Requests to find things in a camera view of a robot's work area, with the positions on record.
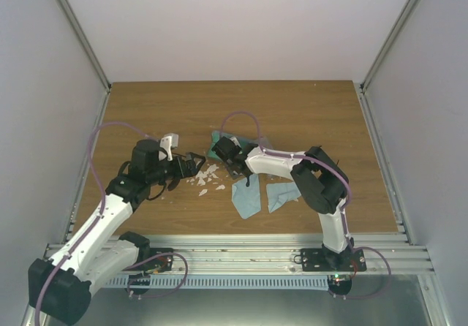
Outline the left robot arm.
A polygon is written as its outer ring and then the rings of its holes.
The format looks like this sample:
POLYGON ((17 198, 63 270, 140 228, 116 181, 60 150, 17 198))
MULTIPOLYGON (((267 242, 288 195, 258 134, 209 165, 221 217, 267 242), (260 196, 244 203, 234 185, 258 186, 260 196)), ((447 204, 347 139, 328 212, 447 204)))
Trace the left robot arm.
POLYGON ((75 325, 111 277, 126 268, 148 267, 149 242, 134 232, 123 234, 102 256, 98 253, 144 201, 153 200, 153 186, 172 191, 180 180, 199 173, 206 158, 192 152, 174 154, 177 143, 176 134, 138 141, 82 227, 49 259, 34 260, 28 269, 28 288, 29 305, 37 313, 75 325))

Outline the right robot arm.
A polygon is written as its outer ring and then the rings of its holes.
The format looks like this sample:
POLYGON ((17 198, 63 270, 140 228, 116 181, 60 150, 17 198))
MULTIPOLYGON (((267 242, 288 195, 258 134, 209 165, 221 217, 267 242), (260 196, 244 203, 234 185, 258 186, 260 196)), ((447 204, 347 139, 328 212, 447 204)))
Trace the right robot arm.
POLYGON ((211 150, 231 175, 266 174, 295 183, 305 203, 318 213, 323 239, 320 257, 327 268, 340 271, 350 262, 342 210, 350 195, 349 179, 320 146, 308 151, 275 151, 256 143, 240 146, 235 137, 220 137, 211 150))

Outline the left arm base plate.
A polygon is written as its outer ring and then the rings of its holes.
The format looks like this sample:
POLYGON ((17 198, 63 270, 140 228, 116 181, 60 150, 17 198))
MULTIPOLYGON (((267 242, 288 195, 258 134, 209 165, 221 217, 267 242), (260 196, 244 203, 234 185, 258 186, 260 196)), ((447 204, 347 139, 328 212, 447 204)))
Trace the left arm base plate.
MULTIPOLYGON (((173 253, 173 249, 150 247, 145 253, 143 253, 141 257, 138 258, 138 262, 142 262, 143 260, 146 260, 154 255, 162 253, 173 253)), ((170 271, 172 269, 172 259, 173 255, 157 257, 141 265, 138 267, 138 269, 141 269, 147 273, 162 273, 165 271, 170 271)))

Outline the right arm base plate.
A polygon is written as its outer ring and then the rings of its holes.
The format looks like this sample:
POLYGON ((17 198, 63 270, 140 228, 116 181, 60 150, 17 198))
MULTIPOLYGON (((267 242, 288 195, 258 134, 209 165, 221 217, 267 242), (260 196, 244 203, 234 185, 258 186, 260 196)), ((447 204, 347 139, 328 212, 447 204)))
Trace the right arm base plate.
POLYGON ((319 249, 301 249, 293 257, 293 262, 299 264, 305 272, 363 272, 367 270, 366 258, 362 250, 352 251, 346 248, 341 253, 333 252, 326 247, 319 249))

